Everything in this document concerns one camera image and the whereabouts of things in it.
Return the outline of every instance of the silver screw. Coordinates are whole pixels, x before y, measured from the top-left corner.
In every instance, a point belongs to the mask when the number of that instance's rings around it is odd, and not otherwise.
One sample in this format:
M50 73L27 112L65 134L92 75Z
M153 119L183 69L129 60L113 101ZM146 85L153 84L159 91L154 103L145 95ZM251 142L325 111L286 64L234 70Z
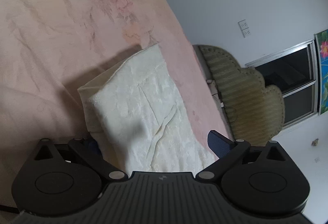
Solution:
M204 179L204 180L210 180L214 178L214 173L211 171L202 171L198 174L198 177Z
M113 180L120 180L124 178L125 174L122 171L112 171L108 176Z

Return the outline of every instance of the white fabric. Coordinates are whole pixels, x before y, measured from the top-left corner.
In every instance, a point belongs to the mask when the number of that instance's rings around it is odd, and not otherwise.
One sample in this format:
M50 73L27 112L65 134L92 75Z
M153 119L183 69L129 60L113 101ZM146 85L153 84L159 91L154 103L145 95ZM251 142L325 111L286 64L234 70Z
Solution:
M132 171L196 174L216 160L196 140L158 45L102 73L79 93L87 128L104 159L129 175Z

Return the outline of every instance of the orange flower print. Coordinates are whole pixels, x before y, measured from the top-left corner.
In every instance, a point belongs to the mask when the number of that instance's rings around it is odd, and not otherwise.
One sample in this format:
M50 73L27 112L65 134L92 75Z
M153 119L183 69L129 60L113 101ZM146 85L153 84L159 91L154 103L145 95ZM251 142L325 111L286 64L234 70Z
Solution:
M327 41L322 42L320 48L321 48L320 55L322 59L326 59L326 57L328 57L328 42Z
M129 16L132 10L132 0L111 0L115 4L116 9L124 16Z

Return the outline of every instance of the pink bed sheet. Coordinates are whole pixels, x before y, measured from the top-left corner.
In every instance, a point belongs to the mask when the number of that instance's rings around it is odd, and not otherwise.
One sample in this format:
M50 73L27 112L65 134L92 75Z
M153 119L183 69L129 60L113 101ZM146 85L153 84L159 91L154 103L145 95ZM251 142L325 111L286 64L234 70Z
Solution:
M0 204L40 138L87 135L78 87L158 43L199 142L227 135L194 50L165 0L0 0Z

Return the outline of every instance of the window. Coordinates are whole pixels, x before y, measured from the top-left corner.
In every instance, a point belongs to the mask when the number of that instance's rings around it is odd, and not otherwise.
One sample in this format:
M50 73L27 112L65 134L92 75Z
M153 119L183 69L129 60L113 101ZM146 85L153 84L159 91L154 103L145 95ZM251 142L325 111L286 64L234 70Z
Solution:
M318 69L314 40L246 64L276 85L285 101L285 127L318 112Z

